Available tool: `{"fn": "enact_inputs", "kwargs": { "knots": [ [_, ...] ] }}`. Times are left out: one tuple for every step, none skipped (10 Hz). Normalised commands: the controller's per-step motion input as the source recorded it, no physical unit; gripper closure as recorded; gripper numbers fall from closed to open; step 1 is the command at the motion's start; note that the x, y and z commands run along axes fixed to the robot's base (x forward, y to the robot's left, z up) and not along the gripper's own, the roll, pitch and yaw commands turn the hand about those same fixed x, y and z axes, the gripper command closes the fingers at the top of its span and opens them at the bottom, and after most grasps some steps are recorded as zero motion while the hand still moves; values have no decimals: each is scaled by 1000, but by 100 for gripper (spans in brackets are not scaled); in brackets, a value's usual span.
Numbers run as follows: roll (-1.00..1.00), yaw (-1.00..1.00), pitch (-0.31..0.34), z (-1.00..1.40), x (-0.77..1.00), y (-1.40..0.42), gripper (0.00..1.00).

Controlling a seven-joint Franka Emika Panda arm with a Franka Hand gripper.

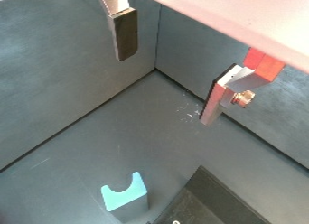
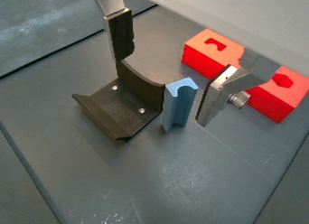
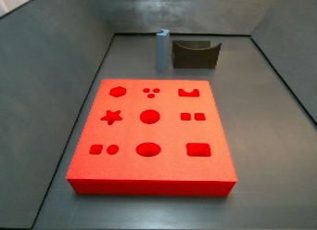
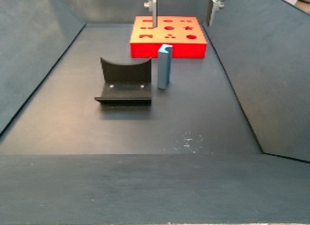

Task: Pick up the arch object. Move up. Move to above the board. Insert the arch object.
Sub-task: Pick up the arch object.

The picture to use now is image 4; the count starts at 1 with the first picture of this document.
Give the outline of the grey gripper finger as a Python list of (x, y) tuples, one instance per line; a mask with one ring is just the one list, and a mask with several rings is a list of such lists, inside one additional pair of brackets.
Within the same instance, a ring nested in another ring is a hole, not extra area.
[(152, 19), (158, 17), (158, 0), (147, 0), (144, 7), (151, 11)]
[(225, 6), (222, 0), (210, 0), (206, 24), (213, 26), (215, 12)]

